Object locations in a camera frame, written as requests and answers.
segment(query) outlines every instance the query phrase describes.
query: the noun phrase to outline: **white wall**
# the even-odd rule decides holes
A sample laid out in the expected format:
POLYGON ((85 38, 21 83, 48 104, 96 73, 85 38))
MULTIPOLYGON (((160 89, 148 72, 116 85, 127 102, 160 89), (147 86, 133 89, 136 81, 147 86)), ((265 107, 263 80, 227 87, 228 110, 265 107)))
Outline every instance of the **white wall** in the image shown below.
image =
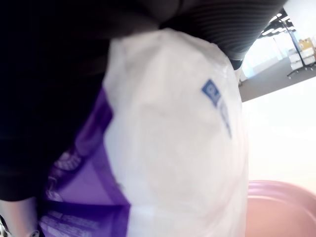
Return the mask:
POLYGON ((316 0, 289 0, 284 9, 302 39, 316 36, 316 0))

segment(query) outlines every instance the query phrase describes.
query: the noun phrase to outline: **person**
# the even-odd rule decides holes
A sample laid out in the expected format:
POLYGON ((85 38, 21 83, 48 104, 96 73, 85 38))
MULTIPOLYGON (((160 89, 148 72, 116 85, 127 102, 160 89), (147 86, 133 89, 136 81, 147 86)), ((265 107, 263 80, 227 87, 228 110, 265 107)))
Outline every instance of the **person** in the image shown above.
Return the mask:
POLYGON ((0 214, 9 202, 41 194, 49 168, 71 146, 91 111, 106 72, 111 39, 172 28, 217 44, 239 69, 284 3, 3 2, 0 214))

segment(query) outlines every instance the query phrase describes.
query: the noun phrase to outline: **purple packaging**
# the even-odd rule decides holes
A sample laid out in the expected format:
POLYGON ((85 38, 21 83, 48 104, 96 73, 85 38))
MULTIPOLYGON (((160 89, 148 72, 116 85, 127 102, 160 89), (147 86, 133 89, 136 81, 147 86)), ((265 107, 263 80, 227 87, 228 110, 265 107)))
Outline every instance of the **purple packaging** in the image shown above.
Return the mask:
POLYGON ((39 220, 46 237, 126 237, 130 204, 111 172, 103 143, 111 118, 101 90, 74 146, 50 171, 39 220))

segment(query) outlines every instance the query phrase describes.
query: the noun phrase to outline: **ribbed black fabric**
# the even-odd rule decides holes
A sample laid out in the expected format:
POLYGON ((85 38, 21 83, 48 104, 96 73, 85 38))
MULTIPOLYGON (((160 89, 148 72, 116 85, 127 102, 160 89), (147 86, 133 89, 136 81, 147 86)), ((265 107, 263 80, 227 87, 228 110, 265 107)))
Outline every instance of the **ribbed black fabric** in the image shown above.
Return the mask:
POLYGON ((109 40, 172 27, 240 59, 284 0, 0 3, 0 199, 36 195, 101 87, 109 40))
POLYGON ((241 60, 286 0, 201 0, 164 23, 217 44, 231 60, 241 60))

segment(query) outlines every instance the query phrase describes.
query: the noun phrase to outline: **white bag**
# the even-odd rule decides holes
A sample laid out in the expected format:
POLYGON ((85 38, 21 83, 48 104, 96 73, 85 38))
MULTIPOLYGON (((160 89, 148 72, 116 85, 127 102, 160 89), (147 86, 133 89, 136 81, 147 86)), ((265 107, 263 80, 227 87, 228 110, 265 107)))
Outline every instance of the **white bag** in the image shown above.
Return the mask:
POLYGON ((128 237, 241 237, 247 140, 234 70, 214 44, 170 29, 111 42, 104 88, 128 237))

